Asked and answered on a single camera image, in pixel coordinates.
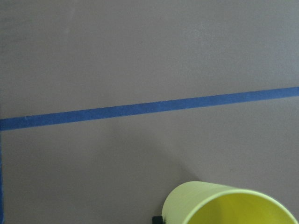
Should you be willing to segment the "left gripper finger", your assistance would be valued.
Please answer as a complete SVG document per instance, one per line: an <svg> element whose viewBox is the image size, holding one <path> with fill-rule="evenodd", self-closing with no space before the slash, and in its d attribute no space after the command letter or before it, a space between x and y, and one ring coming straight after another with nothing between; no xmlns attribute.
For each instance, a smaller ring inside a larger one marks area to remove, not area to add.
<svg viewBox="0 0 299 224"><path fill-rule="evenodd" d="M153 216L152 224L164 224L163 217L162 216Z"/></svg>

